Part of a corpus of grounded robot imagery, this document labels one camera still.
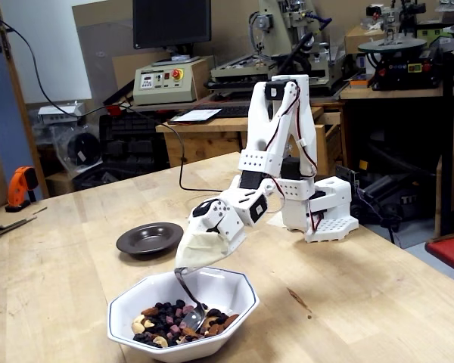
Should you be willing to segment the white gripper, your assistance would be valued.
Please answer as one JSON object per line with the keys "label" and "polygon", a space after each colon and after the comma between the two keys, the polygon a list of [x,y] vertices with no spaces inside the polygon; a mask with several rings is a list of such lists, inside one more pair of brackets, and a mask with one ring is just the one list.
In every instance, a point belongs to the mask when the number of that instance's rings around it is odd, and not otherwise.
{"label": "white gripper", "polygon": [[229,256],[246,238],[244,223],[235,209],[220,199],[205,200],[188,218],[190,232],[219,232],[229,242]]}

